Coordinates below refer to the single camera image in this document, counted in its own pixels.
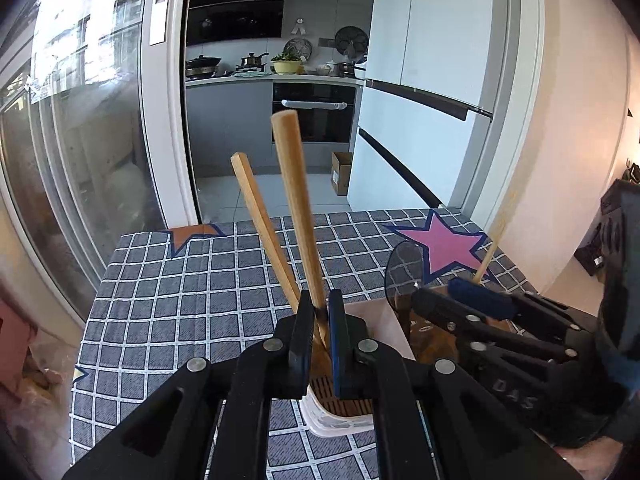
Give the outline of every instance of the pot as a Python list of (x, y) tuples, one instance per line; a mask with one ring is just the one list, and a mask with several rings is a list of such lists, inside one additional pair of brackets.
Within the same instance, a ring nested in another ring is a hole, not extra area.
[(187, 77), (209, 77), (216, 73), (216, 67), (220, 63), (219, 57), (198, 56), (185, 63), (185, 75)]
[(268, 56), (269, 53), (265, 52), (256, 56), (253, 52), (250, 52), (247, 57), (243, 57), (240, 61), (240, 68), (259, 68), (263, 69), (265, 64), (262, 62), (262, 56)]
[(336, 63), (335, 61), (330, 61), (328, 63), (325, 63), (324, 65), (321, 65), (319, 68), (322, 69), (322, 72), (326, 72), (323, 75), (329, 75), (334, 77), (340, 76), (340, 63)]
[(356, 77), (353, 63), (340, 63), (340, 74), (345, 77)]

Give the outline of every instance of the oven handle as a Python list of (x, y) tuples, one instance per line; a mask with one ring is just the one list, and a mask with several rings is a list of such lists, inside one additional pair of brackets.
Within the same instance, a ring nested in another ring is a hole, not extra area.
[(344, 110), (347, 103), (322, 103), (320, 101), (289, 101), (282, 100), (282, 106), (297, 108), (298, 110)]

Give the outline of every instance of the glass door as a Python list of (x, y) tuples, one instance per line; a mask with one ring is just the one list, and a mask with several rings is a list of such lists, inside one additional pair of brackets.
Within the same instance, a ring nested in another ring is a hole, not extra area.
[(123, 234), (197, 222), (168, 97), (182, 1), (37, 0), (0, 46), (2, 198), (82, 319)]

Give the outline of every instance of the table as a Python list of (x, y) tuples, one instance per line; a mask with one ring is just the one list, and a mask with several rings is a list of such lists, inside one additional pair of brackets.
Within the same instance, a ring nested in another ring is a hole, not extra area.
[[(385, 225), (423, 226), (429, 210), (315, 215), (327, 287), (346, 303), (385, 295), (386, 262), (402, 238)], [(478, 232), (457, 210), (437, 210), (453, 229)], [(290, 217), (272, 219), (306, 285)], [(219, 362), (273, 333), (292, 314), (252, 222), (219, 224), (224, 237), (192, 239), (172, 258), (166, 232), (124, 235), (114, 252), (86, 324), (72, 387), (72, 461), (79, 460), (166, 378), (194, 356)], [(478, 251), (484, 257), (490, 240)], [(500, 250), (490, 269), (502, 288), (535, 292)], [(454, 276), (454, 269), (432, 286)], [(322, 439), (305, 426), (295, 400), (274, 400), (267, 478), (371, 480), (378, 477), (373, 431)]]

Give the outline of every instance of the oven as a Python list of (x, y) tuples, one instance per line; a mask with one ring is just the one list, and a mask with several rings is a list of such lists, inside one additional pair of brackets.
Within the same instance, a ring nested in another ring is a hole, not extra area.
[(343, 144), (346, 151), (354, 119), (353, 86), (318, 83), (274, 83), (273, 112), (298, 112), (302, 142)]

